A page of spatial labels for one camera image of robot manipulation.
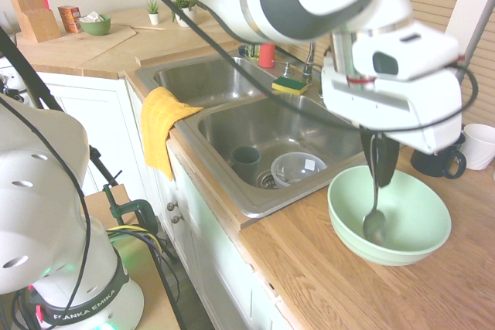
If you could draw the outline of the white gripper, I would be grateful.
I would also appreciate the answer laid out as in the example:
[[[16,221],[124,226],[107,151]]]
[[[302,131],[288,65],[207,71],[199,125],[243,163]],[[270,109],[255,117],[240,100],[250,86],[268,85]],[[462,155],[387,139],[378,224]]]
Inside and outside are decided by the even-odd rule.
[[[431,154],[453,144],[461,131],[462,96],[454,73],[442,69],[410,81],[377,78],[357,89],[335,71],[325,57],[321,74],[323,101],[329,112],[375,133],[360,131],[360,140],[372,179],[380,188],[390,184],[398,162],[398,142]]]

